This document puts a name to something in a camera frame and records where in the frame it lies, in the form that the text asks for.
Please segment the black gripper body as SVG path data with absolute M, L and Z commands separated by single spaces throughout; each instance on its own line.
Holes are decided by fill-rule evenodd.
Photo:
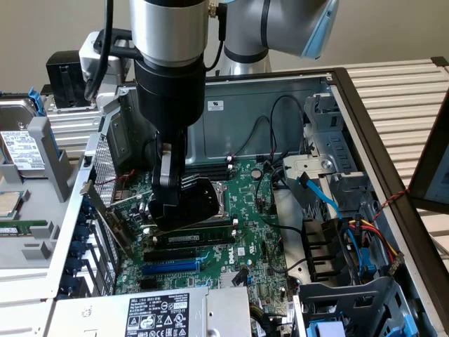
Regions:
M 172 143 L 194 124 L 204 109 L 206 71 L 203 58 L 184 67 L 134 62 L 140 114 Z

